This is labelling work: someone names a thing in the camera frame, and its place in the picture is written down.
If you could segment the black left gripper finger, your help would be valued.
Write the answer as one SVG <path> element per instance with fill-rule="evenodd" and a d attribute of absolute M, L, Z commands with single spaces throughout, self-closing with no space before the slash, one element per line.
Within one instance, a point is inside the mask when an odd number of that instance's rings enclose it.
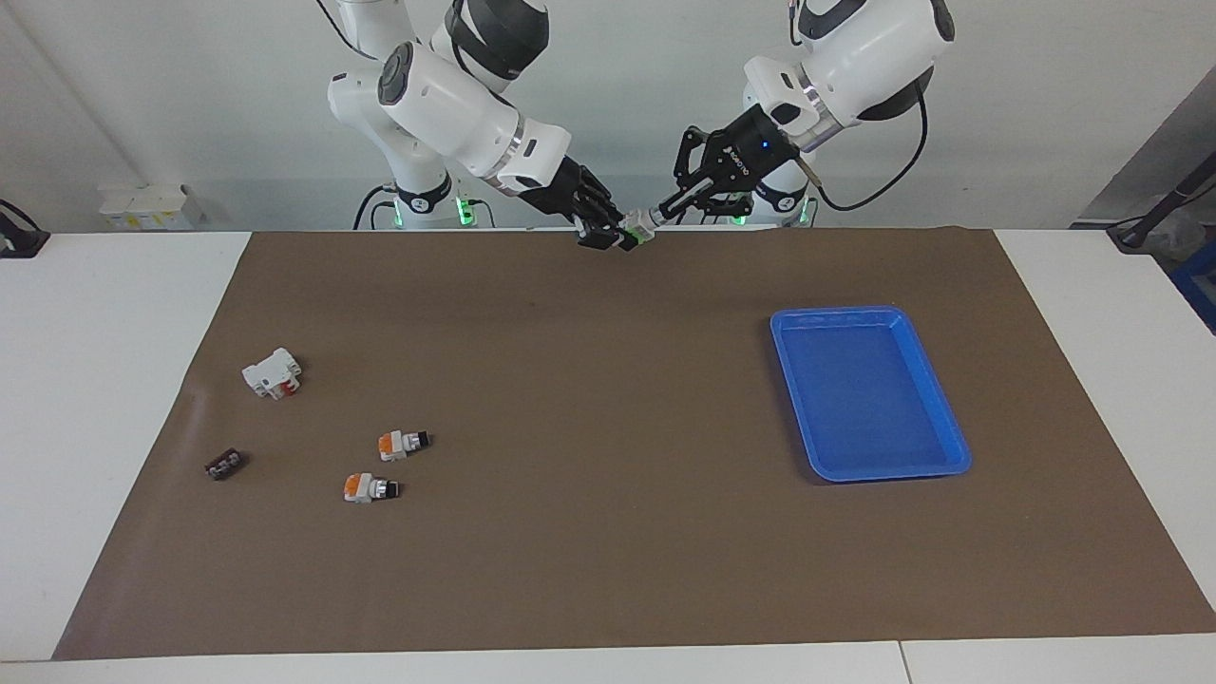
<path fill-rule="evenodd" d="M 674 186 L 679 198 L 710 198 L 713 192 L 711 134 L 687 128 L 674 159 Z"/>
<path fill-rule="evenodd" d="M 703 191 L 677 189 L 668 198 L 655 204 L 655 225 L 681 222 L 688 211 L 698 211 L 704 219 L 710 222 L 716 222 L 716 218 L 726 218 L 730 222 L 742 224 L 747 217 L 751 215 L 751 209 L 754 209 L 751 192 L 711 195 L 708 189 Z"/>

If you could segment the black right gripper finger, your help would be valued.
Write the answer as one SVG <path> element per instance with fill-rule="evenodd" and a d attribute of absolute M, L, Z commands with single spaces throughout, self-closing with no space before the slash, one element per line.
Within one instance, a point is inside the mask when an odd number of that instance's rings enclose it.
<path fill-rule="evenodd" d="M 586 181 L 586 228 L 590 231 L 619 234 L 624 214 L 613 203 L 612 194 L 599 180 Z"/>
<path fill-rule="evenodd" d="M 591 250 L 607 251 L 619 248 L 624 252 L 630 252 L 638 246 L 638 239 L 635 239 L 634 234 L 617 226 L 598 226 L 586 224 L 586 222 L 578 222 L 575 234 L 578 234 L 578 246 Z"/>

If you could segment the blue plastic tray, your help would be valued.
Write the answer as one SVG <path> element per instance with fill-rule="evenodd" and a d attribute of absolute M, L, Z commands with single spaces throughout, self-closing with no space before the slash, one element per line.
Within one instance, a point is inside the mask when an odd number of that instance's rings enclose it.
<path fill-rule="evenodd" d="M 863 484 L 972 467 L 959 421 L 903 309 L 782 309 L 769 327 L 817 476 Z"/>

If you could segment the brown table mat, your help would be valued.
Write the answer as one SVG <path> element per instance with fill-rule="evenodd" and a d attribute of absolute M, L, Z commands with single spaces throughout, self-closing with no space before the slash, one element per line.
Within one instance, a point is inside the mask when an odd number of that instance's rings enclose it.
<path fill-rule="evenodd" d="M 769 323 L 911 316 L 973 454 L 829 484 Z M 243 369 L 286 348 L 300 387 Z M 382 462 L 392 431 L 430 445 Z M 233 447 L 244 469 L 216 482 Z M 347 503 L 351 473 L 401 484 Z M 998 239 L 250 237 L 55 658 L 1216 632 Z"/>

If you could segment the white red circuit breaker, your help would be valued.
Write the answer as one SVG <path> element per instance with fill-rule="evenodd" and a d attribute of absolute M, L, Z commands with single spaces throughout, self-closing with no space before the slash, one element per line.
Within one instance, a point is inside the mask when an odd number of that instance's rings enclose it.
<path fill-rule="evenodd" d="M 240 375 L 257 396 L 278 400 L 298 392 L 302 368 L 289 351 L 276 348 L 261 361 L 243 369 Z"/>

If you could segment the black tripod leg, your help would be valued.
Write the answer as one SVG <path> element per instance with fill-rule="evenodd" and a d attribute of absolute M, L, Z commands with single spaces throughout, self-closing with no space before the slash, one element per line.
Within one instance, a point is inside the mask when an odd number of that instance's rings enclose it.
<path fill-rule="evenodd" d="M 1204 195 L 1216 189 L 1216 150 L 1212 150 L 1200 163 L 1190 169 L 1188 174 L 1162 200 L 1141 215 L 1130 217 L 1119 222 L 1113 222 L 1107 228 L 1107 237 L 1122 252 L 1136 256 L 1145 253 L 1145 242 L 1150 237 L 1152 230 L 1169 218 L 1178 208 L 1189 206 Z"/>

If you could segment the white cardboard box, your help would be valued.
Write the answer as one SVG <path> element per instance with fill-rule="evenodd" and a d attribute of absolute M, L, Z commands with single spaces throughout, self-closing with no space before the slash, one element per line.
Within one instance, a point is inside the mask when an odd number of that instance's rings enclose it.
<path fill-rule="evenodd" d="M 98 214 L 113 231 L 197 231 L 206 215 L 182 183 L 101 183 Z"/>

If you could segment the blue crate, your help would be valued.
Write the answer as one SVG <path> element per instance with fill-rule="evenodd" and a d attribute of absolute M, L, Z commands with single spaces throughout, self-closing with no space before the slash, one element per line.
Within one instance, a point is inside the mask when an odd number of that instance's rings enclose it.
<path fill-rule="evenodd" d="M 1216 336 L 1216 239 L 1169 271 L 1169 281 Z"/>

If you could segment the black clamp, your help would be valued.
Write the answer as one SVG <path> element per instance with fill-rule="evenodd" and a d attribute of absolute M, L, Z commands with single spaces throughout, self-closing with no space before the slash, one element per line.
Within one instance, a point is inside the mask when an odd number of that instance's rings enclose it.
<path fill-rule="evenodd" d="M 26 211 L 0 198 L 0 259 L 28 259 L 39 256 L 51 234 L 44 231 Z"/>

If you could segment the orange rotary switch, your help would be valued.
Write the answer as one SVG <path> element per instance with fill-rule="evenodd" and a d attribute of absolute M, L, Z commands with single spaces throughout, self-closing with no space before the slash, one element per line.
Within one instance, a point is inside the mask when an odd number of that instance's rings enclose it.
<path fill-rule="evenodd" d="M 401 495 L 401 484 L 390 478 L 377 477 L 370 472 L 351 473 L 343 486 L 344 501 L 368 504 L 392 501 Z"/>
<path fill-rule="evenodd" d="M 426 431 L 392 431 L 382 434 L 377 442 L 382 462 L 399 462 L 429 445 L 430 434 Z"/>

